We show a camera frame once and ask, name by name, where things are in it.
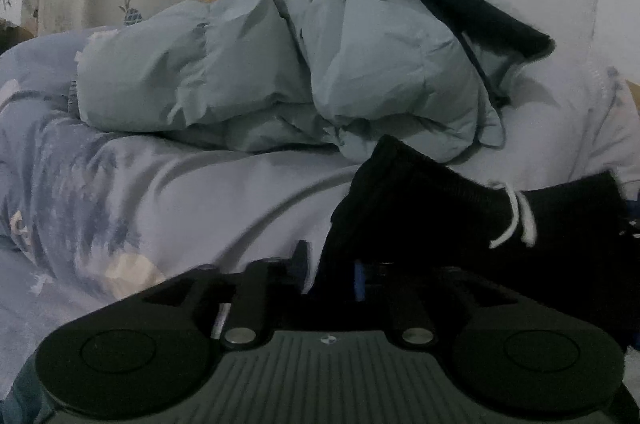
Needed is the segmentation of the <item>black garment with drawstring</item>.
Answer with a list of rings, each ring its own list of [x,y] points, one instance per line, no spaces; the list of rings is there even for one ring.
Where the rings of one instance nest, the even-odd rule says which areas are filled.
[[[639,321],[639,243],[609,172],[486,187],[384,137],[331,217],[311,294],[355,297],[355,266],[460,271],[595,326]]]

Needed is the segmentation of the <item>blue forest print duvet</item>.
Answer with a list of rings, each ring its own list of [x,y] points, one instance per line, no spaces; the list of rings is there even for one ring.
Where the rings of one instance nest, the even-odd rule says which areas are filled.
[[[356,168],[329,149],[244,154],[99,132],[68,110],[85,32],[1,58],[1,418],[47,417],[32,356],[66,322],[212,264],[318,262]]]

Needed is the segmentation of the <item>light teal puffer jacket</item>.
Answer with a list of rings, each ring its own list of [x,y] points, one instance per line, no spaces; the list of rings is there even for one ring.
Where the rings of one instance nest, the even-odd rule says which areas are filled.
[[[553,49],[508,0],[187,0],[92,34],[68,108],[207,149],[362,162],[392,136],[448,163],[504,144],[506,82]]]

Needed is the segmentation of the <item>white hooded sweatshirt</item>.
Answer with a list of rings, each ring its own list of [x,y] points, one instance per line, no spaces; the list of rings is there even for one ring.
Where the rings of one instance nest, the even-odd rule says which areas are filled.
[[[506,145],[462,158],[456,171],[534,190],[612,170],[634,199],[639,118],[624,78],[593,47],[597,0],[509,2],[555,40],[555,51],[513,81]]]

